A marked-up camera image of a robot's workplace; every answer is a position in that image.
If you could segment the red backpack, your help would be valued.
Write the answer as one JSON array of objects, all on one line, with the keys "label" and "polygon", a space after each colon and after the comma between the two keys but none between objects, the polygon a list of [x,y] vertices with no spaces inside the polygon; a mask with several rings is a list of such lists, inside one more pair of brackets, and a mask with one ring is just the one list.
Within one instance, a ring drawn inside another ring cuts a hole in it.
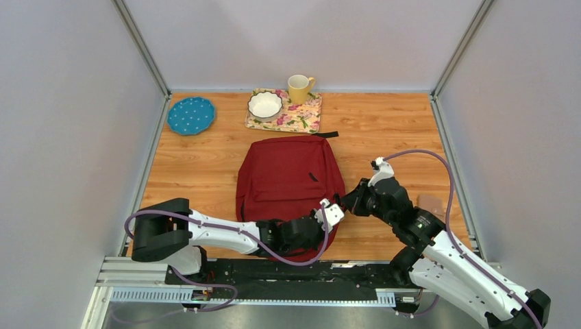
[{"label": "red backpack", "polygon": [[239,222],[290,221],[337,202],[345,183],[329,138],[338,132],[269,138],[254,142],[238,171],[236,218]]}]

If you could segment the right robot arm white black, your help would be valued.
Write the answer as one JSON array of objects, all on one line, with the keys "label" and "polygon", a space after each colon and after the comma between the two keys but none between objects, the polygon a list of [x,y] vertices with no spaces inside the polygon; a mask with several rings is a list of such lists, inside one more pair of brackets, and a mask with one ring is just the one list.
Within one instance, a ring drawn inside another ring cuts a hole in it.
[{"label": "right robot arm white black", "polygon": [[463,310],[483,328],[544,328],[551,300],[527,290],[478,258],[431,212],[414,206],[395,178],[359,185],[341,197],[341,206],[359,217],[387,223],[405,247],[392,260],[392,281],[414,284]]}]

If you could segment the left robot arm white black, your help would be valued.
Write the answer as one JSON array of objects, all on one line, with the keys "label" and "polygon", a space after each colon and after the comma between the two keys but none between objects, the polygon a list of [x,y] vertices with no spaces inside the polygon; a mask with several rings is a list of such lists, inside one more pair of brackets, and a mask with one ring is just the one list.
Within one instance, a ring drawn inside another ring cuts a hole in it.
[{"label": "left robot arm white black", "polygon": [[188,199],[175,198],[138,210],[126,220],[125,229],[133,240],[133,261],[168,265],[192,284],[201,284],[210,273],[205,247],[310,265],[330,245],[343,217],[339,205],[323,199],[318,209],[298,219],[233,222],[200,213],[190,208]]}]

